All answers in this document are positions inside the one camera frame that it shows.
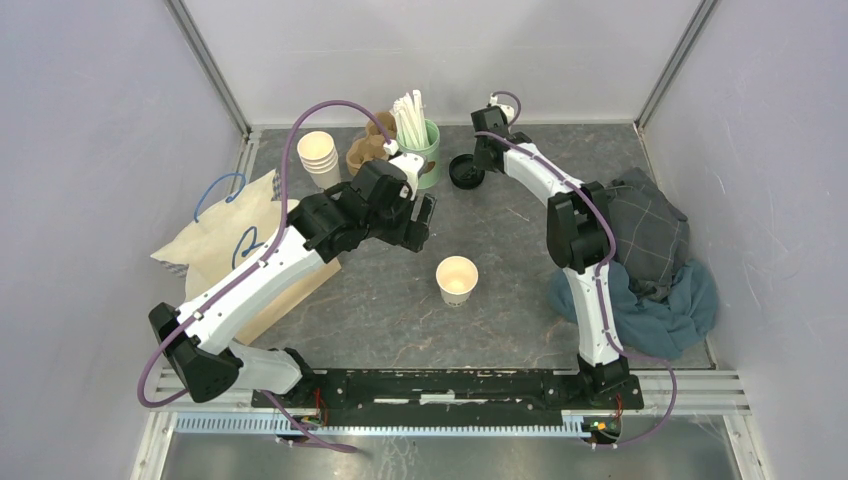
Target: gray floor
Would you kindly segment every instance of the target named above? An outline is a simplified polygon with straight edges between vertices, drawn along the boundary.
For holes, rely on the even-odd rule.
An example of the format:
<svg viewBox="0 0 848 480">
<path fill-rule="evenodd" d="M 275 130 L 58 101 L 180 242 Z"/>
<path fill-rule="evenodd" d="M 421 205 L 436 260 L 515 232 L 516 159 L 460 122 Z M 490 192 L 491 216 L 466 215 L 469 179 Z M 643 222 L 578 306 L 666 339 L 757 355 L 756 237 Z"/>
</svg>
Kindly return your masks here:
<svg viewBox="0 0 848 480">
<path fill-rule="evenodd" d="M 569 174 L 607 183 L 627 168 L 648 169 L 630 125 L 530 125 L 520 129 Z M 327 129 L 344 156 L 360 128 Z M 262 134 L 253 177 L 279 167 L 287 131 Z M 473 150 L 470 126 L 441 129 L 445 162 Z M 318 192 L 295 152 L 289 195 Z M 342 178 L 349 179 L 346 168 Z M 294 347 L 313 367 L 448 368 L 577 366 L 577 326 L 545 299 L 555 270 L 545 247 L 545 208 L 521 184 L 489 174 L 481 187 L 453 187 L 447 169 L 427 190 L 437 198 L 431 238 L 413 254 L 378 240 L 340 257 L 342 271 L 253 345 Z M 469 301 L 447 307 L 436 266 L 450 255 L 474 261 L 480 282 Z M 706 345 L 678 368 L 710 368 Z M 633 362 L 634 367 L 653 365 Z"/>
<path fill-rule="evenodd" d="M 655 421 L 626 417 L 638 434 Z M 672 420 L 656 436 L 592 452 L 568 438 L 339 437 L 362 452 L 289 448 L 270 436 L 176 434 L 163 479 L 652 479 L 741 478 L 721 418 Z"/>
</svg>

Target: metal corner post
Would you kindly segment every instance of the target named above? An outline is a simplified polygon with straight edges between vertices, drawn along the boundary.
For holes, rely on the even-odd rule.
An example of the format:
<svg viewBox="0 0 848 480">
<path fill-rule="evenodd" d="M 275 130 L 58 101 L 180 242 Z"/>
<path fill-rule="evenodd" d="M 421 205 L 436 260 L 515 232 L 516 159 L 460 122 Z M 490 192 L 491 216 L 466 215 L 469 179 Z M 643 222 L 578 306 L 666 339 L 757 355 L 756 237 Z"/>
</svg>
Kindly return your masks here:
<svg viewBox="0 0 848 480">
<path fill-rule="evenodd" d="M 642 107 L 642 111 L 639 112 L 639 116 L 636 117 L 635 124 L 638 130 L 644 129 L 645 125 L 647 125 L 651 120 L 651 117 L 654 115 L 654 112 L 656 112 L 657 106 L 665 95 L 665 92 L 674 81 L 674 78 L 677 76 L 677 72 L 680 70 L 683 62 L 686 61 L 686 57 L 689 56 L 692 46 L 695 44 L 695 41 L 698 39 L 704 25 L 707 23 L 707 20 L 709 20 L 715 10 L 715 6 L 718 3 L 719 0 L 701 0 L 698 4 L 698 8 L 695 9 L 695 13 L 689 20 L 689 24 L 686 25 L 686 30 L 684 30 L 683 35 L 677 42 L 677 46 L 674 47 L 674 52 L 668 59 L 665 68 L 663 68 L 660 78 L 657 80 L 656 85 L 654 85 L 654 89 L 648 96 L 645 106 Z"/>
<path fill-rule="evenodd" d="M 191 18 L 191 14 L 189 13 L 185 3 L 183 0 L 164 1 L 168 10 L 171 12 L 171 15 L 173 15 L 174 21 L 177 22 L 180 30 L 182 30 L 183 35 L 186 38 L 186 42 L 188 42 L 192 52 L 194 52 L 194 56 L 197 57 L 200 67 L 203 69 L 204 73 L 206 73 L 206 77 L 209 79 L 209 82 L 212 83 L 212 87 L 215 88 L 215 92 L 224 104 L 224 108 L 227 109 L 227 114 L 230 116 L 233 124 L 235 124 L 236 128 L 238 128 L 242 135 L 247 138 L 251 132 L 250 124 L 245 118 L 244 113 L 242 113 L 241 108 L 239 108 L 238 103 L 233 96 L 233 92 L 230 91 L 230 88 L 227 86 L 227 82 L 224 80 L 224 76 L 218 69 L 218 65 L 215 64 L 215 60 L 212 58 L 212 54 L 206 46 L 206 42 L 203 41 L 203 37 L 200 35 L 200 31 L 198 30 L 197 25 L 195 25 L 194 20 Z"/>
</svg>

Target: green cup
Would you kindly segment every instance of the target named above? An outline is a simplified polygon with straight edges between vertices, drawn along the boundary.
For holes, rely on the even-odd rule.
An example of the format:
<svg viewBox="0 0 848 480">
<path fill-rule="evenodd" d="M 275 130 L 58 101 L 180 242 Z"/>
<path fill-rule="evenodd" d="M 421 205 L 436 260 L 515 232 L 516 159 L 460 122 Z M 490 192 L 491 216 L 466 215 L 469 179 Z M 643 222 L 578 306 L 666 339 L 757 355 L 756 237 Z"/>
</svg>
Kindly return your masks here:
<svg viewBox="0 0 848 480">
<path fill-rule="evenodd" d="M 442 162 L 439 158 L 439 141 L 441 140 L 439 136 L 439 127 L 430 120 L 424 120 L 424 124 L 427 128 L 427 140 L 430 143 L 429 147 L 423 150 L 407 148 L 407 146 L 398 139 L 400 151 L 415 153 L 424 157 L 424 173 L 418 178 L 419 190 L 430 188 L 435 185 L 436 182 L 439 181 L 439 175 L 442 173 Z"/>
</svg>

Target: black lid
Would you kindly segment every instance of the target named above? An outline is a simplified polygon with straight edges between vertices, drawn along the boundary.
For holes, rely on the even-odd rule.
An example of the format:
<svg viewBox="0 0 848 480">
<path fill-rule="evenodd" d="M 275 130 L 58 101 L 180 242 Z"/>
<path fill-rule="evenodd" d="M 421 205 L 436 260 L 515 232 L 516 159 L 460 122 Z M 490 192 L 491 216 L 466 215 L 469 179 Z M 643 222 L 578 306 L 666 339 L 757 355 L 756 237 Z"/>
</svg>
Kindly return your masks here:
<svg viewBox="0 0 848 480">
<path fill-rule="evenodd" d="M 471 190 L 480 186 L 486 178 L 484 170 L 474 168 L 474 155 L 464 153 L 451 160 L 448 173 L 451 182 L 463 190 Z"/>
</svg>

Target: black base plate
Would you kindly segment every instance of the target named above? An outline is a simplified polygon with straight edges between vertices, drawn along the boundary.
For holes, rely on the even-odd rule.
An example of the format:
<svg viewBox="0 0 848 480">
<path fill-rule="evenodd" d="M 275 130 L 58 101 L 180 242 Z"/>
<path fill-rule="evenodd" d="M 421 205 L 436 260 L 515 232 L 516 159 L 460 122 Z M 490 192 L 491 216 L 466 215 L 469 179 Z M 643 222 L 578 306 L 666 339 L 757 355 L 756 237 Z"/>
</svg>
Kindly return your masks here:
<svg viewBox="0 0 848 480">
<path fill-rule="evenodd" d="M 560 373 L 548 369 L 329 369 L 304 372 L 297 386 L 278 399 L 287 408 L 315 408 L 315 392 L 320 389 L 329 424 L 334 426 L 562 425 L 561 410 L 615 410 L 616 394 L 621 395 L 625 409 L 644 408 L 635 375 L 590 400 L 585 381 L 576 372 Z M 457 400 L 481 402 L 427 402 L 426 395 L 449 393 Z M 380 399 L 407 403 L 375 403 Z M 261 392 L 254 392 L 251 405 L 273 407 Z"/>
</svg>

